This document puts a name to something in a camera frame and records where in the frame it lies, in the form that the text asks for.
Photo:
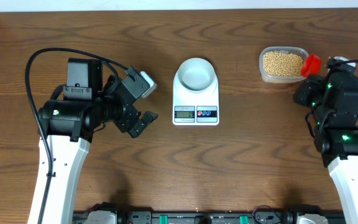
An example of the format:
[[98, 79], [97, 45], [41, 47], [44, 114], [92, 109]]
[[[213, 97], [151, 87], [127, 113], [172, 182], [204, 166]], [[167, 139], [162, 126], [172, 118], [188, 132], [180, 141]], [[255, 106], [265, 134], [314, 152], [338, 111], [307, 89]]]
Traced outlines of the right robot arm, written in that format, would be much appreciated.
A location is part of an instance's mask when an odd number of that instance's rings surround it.
[[346, 223], [358, 223], [358, 77], [336, 72], [310, 75], [294, 93], [295, 103], [310, 109], [309, 125], [337, 193]]

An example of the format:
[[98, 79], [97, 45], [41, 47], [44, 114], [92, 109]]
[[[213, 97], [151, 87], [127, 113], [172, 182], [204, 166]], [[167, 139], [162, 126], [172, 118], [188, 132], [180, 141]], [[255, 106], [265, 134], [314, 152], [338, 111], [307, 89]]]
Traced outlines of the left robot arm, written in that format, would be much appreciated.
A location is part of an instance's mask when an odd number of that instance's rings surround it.
[[105, 60], [70, 58], [67, 82], [36, 113], [40, 124], [39, 171], [29, 223], [71, 223], [78, 181], [95, 132], [112, 122], [137, 138], [158, 117], [134, 107], [157, 87], [134, 67], [119, 78]]

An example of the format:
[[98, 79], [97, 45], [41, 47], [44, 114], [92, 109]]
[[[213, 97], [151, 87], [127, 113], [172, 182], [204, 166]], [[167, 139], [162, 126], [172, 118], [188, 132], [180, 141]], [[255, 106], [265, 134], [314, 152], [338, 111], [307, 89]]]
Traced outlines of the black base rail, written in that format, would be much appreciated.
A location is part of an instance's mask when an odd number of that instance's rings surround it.
[[295, 205], [277, 210], [260, 205], [252, 211], [155, 211], [150, 207], [122, 207], [103, 202], [86, 212], [75, 212], [72, 223], [117, 224], [241, 224], [241, 223], [345, 223], [342, 212], [324, 211], [315, 205]]

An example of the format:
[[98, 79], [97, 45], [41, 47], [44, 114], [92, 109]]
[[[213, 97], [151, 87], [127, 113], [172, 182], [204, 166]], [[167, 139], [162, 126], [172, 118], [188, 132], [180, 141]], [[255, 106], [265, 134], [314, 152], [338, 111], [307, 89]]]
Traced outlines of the clear plastic container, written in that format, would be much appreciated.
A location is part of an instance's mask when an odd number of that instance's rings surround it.
[[266, 83], [296, 83], [303, 81], [303, 63], [309, 53], [299, 47], [267, 47], [259, 55], [261, 78]]

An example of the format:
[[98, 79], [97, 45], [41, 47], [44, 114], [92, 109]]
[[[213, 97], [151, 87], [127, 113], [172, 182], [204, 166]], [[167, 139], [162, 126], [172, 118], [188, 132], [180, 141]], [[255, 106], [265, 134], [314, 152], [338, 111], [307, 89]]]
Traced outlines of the white digital kitchen scale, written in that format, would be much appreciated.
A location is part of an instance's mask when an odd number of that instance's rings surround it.
[[177, 126], [216, 126], [219, 124], [219, 80], [205, 91], [187, 90], [173, 79], [172, 123]]

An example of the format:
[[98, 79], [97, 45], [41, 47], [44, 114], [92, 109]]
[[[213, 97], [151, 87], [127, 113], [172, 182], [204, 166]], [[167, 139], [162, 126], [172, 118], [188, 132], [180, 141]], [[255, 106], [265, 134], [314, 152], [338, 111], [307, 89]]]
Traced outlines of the pile of soybeans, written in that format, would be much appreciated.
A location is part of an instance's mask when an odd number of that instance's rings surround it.
[[300, 76], [303, 59], [295, 54], [281, 52], [267, 52], [262, 57], [263, 68], [273, 76], [297, 77]]

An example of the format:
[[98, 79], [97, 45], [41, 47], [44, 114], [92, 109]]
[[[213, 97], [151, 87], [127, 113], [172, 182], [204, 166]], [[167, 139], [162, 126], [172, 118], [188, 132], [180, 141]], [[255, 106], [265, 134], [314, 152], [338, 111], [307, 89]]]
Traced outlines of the red plastic scoop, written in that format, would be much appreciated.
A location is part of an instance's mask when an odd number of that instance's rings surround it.
[[321, 69], [322, 60], [315, 54], [307, 57], [301, 68], [301, 76], [308, 78], [310, 75], [317, 75]]

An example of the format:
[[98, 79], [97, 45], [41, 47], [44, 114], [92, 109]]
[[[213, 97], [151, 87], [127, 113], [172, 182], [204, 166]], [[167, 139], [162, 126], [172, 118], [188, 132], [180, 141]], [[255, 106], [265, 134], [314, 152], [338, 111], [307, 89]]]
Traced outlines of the grey-green plastic bowl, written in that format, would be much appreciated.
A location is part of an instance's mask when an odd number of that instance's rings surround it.
[[213, 66], [203, 58], [185, 60], [177, 71], [181, 85], [191, 91], [205, 91], [216, 85], [217, 75]]

